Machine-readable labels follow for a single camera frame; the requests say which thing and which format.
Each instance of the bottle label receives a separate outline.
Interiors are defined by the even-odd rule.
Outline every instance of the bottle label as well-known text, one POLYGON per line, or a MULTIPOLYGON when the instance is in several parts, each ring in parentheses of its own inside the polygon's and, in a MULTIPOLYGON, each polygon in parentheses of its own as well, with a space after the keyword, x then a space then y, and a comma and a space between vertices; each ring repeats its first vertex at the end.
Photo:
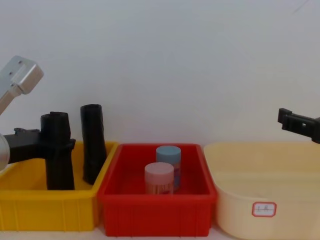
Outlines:
POLYGON ((153 185, 146 183, 145 190, 147 194, 173 194, 174 184, 153 185))
POLYGON ((277 204, 275 202, 255 202, 252 205, 254 217, 272 218, 276 215, 277 204))

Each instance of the blue lid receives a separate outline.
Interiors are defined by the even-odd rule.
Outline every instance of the blue lid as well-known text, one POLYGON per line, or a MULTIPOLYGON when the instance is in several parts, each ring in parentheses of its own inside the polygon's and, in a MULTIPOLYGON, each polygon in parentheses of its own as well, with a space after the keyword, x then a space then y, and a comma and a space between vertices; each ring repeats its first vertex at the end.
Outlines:
POLYGON ((181 149, 177 146, 159 146, 156 149, 156 161, 177 164, 181 161, 181 149))

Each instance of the sticker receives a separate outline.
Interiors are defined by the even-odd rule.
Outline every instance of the sticker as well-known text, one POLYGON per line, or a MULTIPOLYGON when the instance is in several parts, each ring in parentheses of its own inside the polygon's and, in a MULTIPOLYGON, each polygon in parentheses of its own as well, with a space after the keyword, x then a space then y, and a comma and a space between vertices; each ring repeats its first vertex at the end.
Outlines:
POLYGON ((277 204, 275 202, 255 202, 252 205, 252 215, 254 217, 272 218, 276 215, 277 204))

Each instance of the red plastic bin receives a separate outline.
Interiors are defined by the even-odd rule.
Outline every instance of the red plastic bin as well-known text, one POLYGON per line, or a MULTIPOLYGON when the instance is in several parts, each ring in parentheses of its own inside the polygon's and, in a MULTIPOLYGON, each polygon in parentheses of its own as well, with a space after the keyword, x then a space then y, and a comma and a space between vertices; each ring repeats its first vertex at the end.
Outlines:
POLYGON ((98 191, 109 237, 208 236, 216 191, 201 147, 181 148, 180 189, 174 195, 145 194, 145 166, 156 148, 169 144, 122 144, 98 191))

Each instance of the pink lid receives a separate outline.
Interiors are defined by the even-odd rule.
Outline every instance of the pink lid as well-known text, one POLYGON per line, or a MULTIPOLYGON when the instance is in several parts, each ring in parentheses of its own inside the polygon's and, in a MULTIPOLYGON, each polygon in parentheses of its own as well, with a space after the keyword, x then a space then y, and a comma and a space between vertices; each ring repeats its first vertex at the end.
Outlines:
POLYGON ((174 166, 166 162, 153 162, 144 167, 144 180, 153 185, 165 185, 174 181, 174 166))

